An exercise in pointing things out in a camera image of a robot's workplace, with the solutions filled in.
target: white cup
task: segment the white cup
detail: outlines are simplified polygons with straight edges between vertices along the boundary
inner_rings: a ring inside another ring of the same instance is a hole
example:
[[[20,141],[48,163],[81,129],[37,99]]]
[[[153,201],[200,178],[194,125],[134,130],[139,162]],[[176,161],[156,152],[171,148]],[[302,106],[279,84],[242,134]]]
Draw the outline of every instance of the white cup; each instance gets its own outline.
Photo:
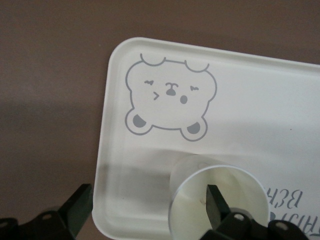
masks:
[[[207,155],[189,155],[170,175],[168,222],[172,239],[199,240],[212,229],[206,212],[207,185],[217,185],[231,209],[249,212],[259,224],[268,225],[267,194],[252,174]]]

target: bear nose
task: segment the bear nose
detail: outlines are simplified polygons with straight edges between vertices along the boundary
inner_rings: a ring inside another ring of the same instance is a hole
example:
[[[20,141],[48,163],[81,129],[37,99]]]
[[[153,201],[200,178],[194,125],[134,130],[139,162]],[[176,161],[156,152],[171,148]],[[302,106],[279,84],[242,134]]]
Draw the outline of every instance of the bear nose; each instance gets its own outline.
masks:
[[[166,94],[169,95],[169,96],[175,96],[176,95],[176,91],[173,90],[172,88],[168,89],[166,91]]]

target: gray line drawing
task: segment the gray line drawing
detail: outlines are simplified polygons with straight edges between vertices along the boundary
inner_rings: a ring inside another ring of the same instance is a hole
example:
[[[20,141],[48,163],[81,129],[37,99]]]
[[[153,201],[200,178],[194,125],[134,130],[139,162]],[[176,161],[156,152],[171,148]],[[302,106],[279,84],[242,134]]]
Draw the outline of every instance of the gray line drawing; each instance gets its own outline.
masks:
[[[208,71],[191,69],[187,61],[160,63],[140,61],[127,71],[125,84],[130,91],[131,109],[125,116],[127,129],[145,135],[152,128],[180,131],[183,138],[202,139],[208,124],[205,114],[217,94],[217,82]]]

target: cartoon bear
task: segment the cartoon bear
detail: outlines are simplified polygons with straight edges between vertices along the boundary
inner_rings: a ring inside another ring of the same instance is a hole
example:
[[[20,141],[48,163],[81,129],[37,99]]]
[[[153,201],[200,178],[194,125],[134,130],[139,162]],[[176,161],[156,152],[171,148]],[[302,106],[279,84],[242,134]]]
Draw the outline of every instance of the cartoon bear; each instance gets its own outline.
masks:
[[[217,92],[209,65],[192,70],[187,61],[164,58],[151,64],[142,54],[140,58],[125,77],[132,105],[125,117],[129,131],[144,135],[155,127],[179,130],[188,141],[203,138],[208,130],[205,114]]]

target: gray oval eye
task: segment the gray oval eye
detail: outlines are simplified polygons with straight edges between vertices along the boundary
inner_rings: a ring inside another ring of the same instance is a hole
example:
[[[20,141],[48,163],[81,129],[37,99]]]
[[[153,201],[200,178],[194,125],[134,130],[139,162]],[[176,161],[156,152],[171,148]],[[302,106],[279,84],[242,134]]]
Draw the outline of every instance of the gray oval eye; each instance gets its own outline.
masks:
[[[181,102],[182,104],[186,104],[187,101],[188,101],[188,98],[187,98],[186,95],[182,95],[182,96],[180,97],[180,102]]]

